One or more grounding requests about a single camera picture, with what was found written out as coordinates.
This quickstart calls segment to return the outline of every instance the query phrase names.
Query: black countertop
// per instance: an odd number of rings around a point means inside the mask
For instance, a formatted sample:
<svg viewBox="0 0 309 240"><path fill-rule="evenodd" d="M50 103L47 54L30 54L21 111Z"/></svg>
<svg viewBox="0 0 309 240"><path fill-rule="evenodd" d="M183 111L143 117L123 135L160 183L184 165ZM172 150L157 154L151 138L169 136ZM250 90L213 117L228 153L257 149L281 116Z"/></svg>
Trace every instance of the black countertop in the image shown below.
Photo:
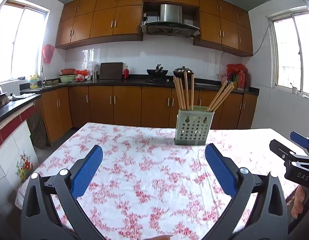
<svg viewBox="0 0 309 240"><path fill-rule="evenodd" d="M4 107L0 109L0 122L2 122L4 119L6 119L8 116L13 114L17 110L35 101L39 97L41 97L41 95L34 95L34 96L31 96L25 99L20 99L17 101L10 101L7 105L5 105Z"/></svg>
<svg viewBox="0 0 309 240"><path fill-rule="evenodd" d="M173 81L156 83L156 82L146 82L145 78L129 78L129 79L98 79L98 80L88 80L83 82L70 82L58 84L55 86L49 86L38 89L25 89L20 93L36 93L42 94L51 90L55 90L61 87L72 87L72 86L143 86L143 87L174 87ZM213 81L207 79L195 79L195 90L213 90L218 91L221 87L220 81ZM252 94L259 95L259 89L250 87L249 91L233 90L231 93L237 94Z"/></svg>

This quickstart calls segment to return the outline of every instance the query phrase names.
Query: yellow detergent bottle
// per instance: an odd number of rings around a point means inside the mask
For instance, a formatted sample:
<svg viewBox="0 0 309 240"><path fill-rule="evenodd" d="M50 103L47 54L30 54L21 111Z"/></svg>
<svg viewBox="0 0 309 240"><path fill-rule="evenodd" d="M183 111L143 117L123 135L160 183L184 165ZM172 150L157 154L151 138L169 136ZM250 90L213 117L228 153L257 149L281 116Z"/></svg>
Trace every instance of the yellow detergent bottle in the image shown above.
<svg viewBox="0 0 309 240"><path fill-rule="evenodd" d="M38 77L37 74L30 76L30 89L34 89L38 87Z"/></svg>

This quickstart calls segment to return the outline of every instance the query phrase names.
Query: range hood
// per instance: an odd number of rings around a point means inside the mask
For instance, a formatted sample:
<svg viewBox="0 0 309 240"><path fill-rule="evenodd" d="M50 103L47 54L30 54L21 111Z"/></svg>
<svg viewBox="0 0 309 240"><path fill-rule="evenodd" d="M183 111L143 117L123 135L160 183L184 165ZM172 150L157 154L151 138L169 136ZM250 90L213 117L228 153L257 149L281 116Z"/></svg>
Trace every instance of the range hood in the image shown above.
<svg viewBox="0 0 309 240"><path fill-rule="evenodd" d="M141 29L149 35L190 38L200 34L198 27L182 23L182 7L174 4L161 4L160 21L147 22L141 25Z"/></svg>

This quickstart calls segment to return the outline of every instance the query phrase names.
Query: blue gripper pad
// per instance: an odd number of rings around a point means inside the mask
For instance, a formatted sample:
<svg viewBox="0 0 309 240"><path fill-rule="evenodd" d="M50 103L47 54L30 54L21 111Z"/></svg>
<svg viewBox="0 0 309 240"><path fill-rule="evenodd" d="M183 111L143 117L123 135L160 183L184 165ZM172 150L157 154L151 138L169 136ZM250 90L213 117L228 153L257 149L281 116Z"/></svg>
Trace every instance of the blue gripper pad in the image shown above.
<svg viewBox="0 0 309 240"><path fill-rule="evenodd" d="M83 159L83 164L72 178L71 195L76 199L83 196L103 159L102 148L95 145Z"/></svg>
<svg viewBox="0 0 309 240"><path fill-rule="evenodd" d="M210 143L206 146L205 155L206 160L224 193L234 197L237 193L237 180L223 161L222 154L218 151L213 143Z"/></svg>
<svg viewBox="0 0 309 240"><path fill-rule="evenodd" d="M295 131L290 133L290 139L295 143L299 144L303 148L309 147L309 140Z"/></svg>

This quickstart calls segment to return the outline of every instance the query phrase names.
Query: human hand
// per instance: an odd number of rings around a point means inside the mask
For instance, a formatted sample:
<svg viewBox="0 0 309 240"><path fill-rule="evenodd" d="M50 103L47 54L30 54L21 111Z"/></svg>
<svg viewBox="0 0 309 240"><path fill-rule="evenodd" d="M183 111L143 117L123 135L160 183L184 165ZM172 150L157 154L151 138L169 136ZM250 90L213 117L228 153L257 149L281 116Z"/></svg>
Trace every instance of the human hand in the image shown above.
<svg viewBox="0 0 309 240"><path fill-rule="evenodd" d="M147 239L144 239L144 240L170 240L171 236L173 236L173 235L156 236L156 237L147 238Z"/></svg>
<svg viewBox="0 0 309 240"><path fill-rule="evenodd" d="M294 218L297 218L298 214L301 214L302 211L303 211L303 204L302 204L302 202L305 199L305 195L306 195L305 191L303 190L301 185L299 185L297 187L296 194L295 194L295 197L294 197L293 209L291 210L291 215Z"/></svg>

